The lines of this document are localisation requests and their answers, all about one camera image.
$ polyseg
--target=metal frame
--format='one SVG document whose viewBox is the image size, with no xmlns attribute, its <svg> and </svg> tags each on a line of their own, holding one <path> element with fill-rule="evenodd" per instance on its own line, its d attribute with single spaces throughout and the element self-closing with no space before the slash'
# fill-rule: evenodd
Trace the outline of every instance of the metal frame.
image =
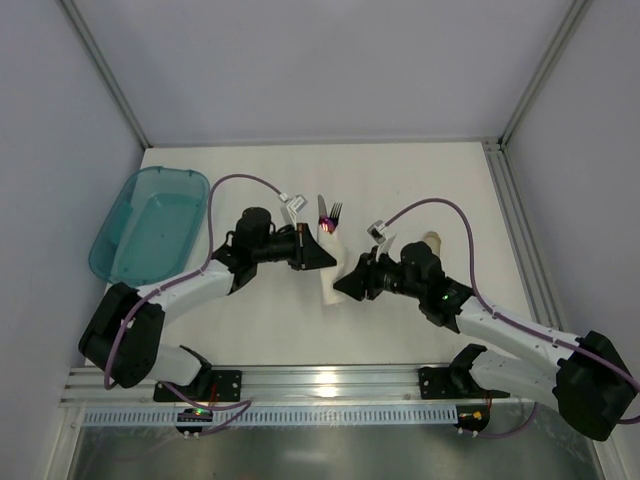
<svg viewBox="0 0 640 480">
<path fill-rule="evenodd" d="M 72 28 L 83 43 L 91 62 L 132 133 L 143 148 L 152 147 L 84 21 L 75 0 L 56 1 L 60 4 Z M 566 325 L 566 321 L 537 247 L 534 231 L 526 215 L 526 208 L 523 205 L 511 169 L 508 146 L 558 63 L 591 2 L 592 0 L 573 0 L 500 139 L 480 140 L 483 144 L 533 319 L 543 325 L 559 329 Z M 412 140 L 437 141 L 433 139 Z M 443 141 L 464 140 L 477 141 L 479 139 L 443 139 Z M 419 400 L 420 394 L 415 373 L 418 367 L 418 365 L 369 365 L 240 368 L 243 371 L 243 396 L 245 398 L 254 398 L 258 404 L 261 402 L 263 405 L 268 405 L 273 401 L 280 403 L 284 401 L 290 405 L 321 406 L 328 403 L 335 404 L 336 401 L 343 405 L 354 405 L 363 401 L 376 405 L 424 404 L 424 401 Z M 116 388 L 107 392 L 102 388 L 102 372 L 100 370 L 88 367 L 72 369 L 61 400 L 64 418 L 49 462 L 46 478 L 66 478 L 79 439 L 80 429 L 78 426 L 84 419 L 87 409 L 101 406 L 157 407 L 157 404 L 151 403 L 152 390 L 152 383 L 143 382 L 132 389 Z M 476 401 L 456 401 L 456 404 L 463 403 L 476 403 Z M 429 404 L 437 405 L 438 401 L 429 402 Z M 610 478 L 623 479 L 628 477 L 628 474 L 625 475 L 624 468 L 620 467 L 620 452 L 616 443 L 599 445 L 597 451 L 608 478 L 609 475 L 612 475 Z"/>
<path fill-rule="evenodd" d="M 283 409 L 288 409 L 288 412 L 316 411 L 303 422 L 306 425 L 324 425 L 327 422 L 332 425 L 452 424 L 455 423 L 452 412 L 458 405 L 483 402 L 477 399 L 458 399 L 455 402 L 422 400 L 418 369 L 423 366 L 443 365 L 226 366 L 216 369 L 242 370 L 242 398 L 252 400 L 251 409 L 257 413 L 281 414 L 278 418 L 268 420 L 254 415 L 249 425 L 273 425 L 273 422 L 288 425 L 291 420 L 282 415 Z M 123 422 L 127 422 L 127 425 L 146 425 L 149 422 L 148 415 L 136 417 L 133 413 L 144 410 L 160 413 L 157 425 L 166 426 L 167 421 L 171 421 L 167 420 L 167 416 L 189 407 L 186 403 L 169 403 L 165 406 L 154 403 L 155 382 L 150 380 L 133 388 L 116 387 L 107 391 L 102 386 L 103 375 L 95 367 L 71 369 L 60 402 L 64 419 L 45 476 L 47 480 L 67 478 L 85 414 L 92 413 L 90 419 L 100 420 L 101 425 L 120 425 Z M 515 398 L 494 400 L 494 403 L 517 402 L 520 400 Z M 104 407 L 116 412 L 116 416 L 107 419 L 100 417 L 106 412 Z M 330 412 L 333 417 L 317 415 L 317 411 Z M 362 411 L 374 415 L 358 416 L 357 413 Z M 347 417 L 349 412 L 356 415 Z M 124 414 L 127 418 L 123 420 L 117 414 Z M 393 418 L 394 414 L 404 415 Z"/>
<path fill-rule="evenodd" d="M 513 139 L 513 135 L 547 82 L 592 2 L 593 0 L 573 0 L 507 122 L 500 139 L 501 146 L 507 146 Z"/>
<path fill-rule="evenodd" d="M 115 76 L 111 72 L 111 68 L 109 67 L 109 64 L 105 60 L 104 55 L 102 55 L 102 52 L 100 51 L 98 44 L 93 38 L 93 35 L 89 30 L 89 27 L 87 26 L 87 23 L 85 22 L 84 18 L 82 17 L 82 14 L 80 13 L 80 9 L 76 5 L 75 1 L 74 0 L 56 0 L 56 1 L 60 5 L 60 8 L 62 9 L 63 13 L 67 17 L 67 20 L 69 21 L 69 24 L 71 25 L 76 35 L 78 36 L 80 43 L 85 48 L 85 51 L 87 52 L 89 60 L 95 67 L 96 72 L 98 73 L 98 76 L 101 78 L 102 82 L 107 88 L 107 91 L 111 95 L 113 102 L 116 104 L 125 122 L 131 129 L 131 133 L 138 140 L 138 143 L 140 144 L 143 150 L 151 147 L 151 144 L 149 143 L 147 136 L 142 130 L 142 127 L 140 126 L 138 119 L 136 118 L 135 114 L 133 113 L 133 110 L 131 109 L 131 105 L 129 105 L 129 102 L 127 101 L 127 98 L 122 92 L 120 85 L 118 85 L 118 81 L 116 80 Z"/>
</svg>

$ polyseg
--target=black mounting bracket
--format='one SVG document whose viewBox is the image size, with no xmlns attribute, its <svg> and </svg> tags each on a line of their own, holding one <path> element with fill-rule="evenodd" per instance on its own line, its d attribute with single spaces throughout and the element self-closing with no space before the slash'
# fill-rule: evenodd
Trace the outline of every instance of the black mounting bracket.
<svg viewBox="0 0 640 480">
<path fill-rule="evenodd" d="M 175 388 L 194 402 L 239 402 L 242 393 L 242 372 L 240 370 L 215 370 L 209 367 L 200 370 L 196 379 L 187 386 Z M 182 402 L 161 383 L 156 384 L 153 401 L 158 403 Z"/>
<path fill-rule="evenodd" d="M 448 367 L 422 367 L 418 369 L 420 398 L 423 400 L 456 400 L 507 398 L 509 394 L 499 390 L 485 390 L 471 378 L 469 370 L 473 361 L 487 347 L 467 345 Z"/>
</svg>

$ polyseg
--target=beige cylinder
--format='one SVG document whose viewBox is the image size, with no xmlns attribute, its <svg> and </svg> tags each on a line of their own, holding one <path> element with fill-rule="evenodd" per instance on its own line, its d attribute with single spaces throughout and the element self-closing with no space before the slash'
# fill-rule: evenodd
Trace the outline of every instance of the beige cylinder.
<svg viewBox="0 0 640 480">
<path fill-rule="evenodd" d="M 436 232 L 427 232 L 422 241 L 429 246 L 436 257 L 440 257 L 440 246 L 442 245 L 440 235 Z"/>
</svg>

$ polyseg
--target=metal floor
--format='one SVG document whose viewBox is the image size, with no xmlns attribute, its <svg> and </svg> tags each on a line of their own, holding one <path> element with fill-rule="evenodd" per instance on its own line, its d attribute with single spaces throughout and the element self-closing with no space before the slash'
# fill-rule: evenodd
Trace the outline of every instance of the metal floor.
<svg viewBox="0 0 640 480">
<path fill-rule="evenodd" d="M 494 405 L 491 431 L 513 428 L 529 408 Z M 170 438 L 135 461 L 116 459 Z M 597 465 L 592 444 L 543 408 L 504 440 L 459 436 L 448 425 L 243 428 L 187 441 L 166 427 L 84 427 L 69 478 L 596 480 Z"/>
</svg>

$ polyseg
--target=teal plastic container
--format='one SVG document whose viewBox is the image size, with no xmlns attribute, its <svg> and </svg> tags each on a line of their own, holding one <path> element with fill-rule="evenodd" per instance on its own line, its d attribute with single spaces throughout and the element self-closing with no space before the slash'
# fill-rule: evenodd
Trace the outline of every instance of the teal plastic container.
<svg viewBox="0 0 640 480">
<path fill-rule="evenodd" d="M 132 287 L 184 271 L 207 211 L 209 181 L 193 170 L 148 167 L 131 176 L 89 253 L 91 271 Z"/>
</svg>

